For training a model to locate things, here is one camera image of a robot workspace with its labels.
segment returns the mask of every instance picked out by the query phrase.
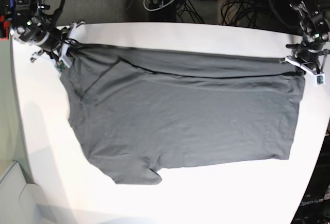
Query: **white table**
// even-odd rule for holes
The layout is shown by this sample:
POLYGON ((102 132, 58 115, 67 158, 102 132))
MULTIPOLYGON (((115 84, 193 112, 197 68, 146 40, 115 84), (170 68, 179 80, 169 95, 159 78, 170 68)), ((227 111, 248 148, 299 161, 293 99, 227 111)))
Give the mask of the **white table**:
MULTIPOLYGON (((82 25, 75 38, 83 43, 256 57, 284 57, 290 54, 285 45, 300 41, 276 32, 172 23, 82 25)), ((32 174, 59 223, 291 222, 329 121, 329 85, 314 87, 306 75, 288 161, 162 169, 159 185, 115 185, 85 159, 67 121, 68 97, 56 70, 40 59, 30 63, 36 47, 14 42, 13 49, 32 174)), ((330 77, 330 63, 325 72, 330 77)))

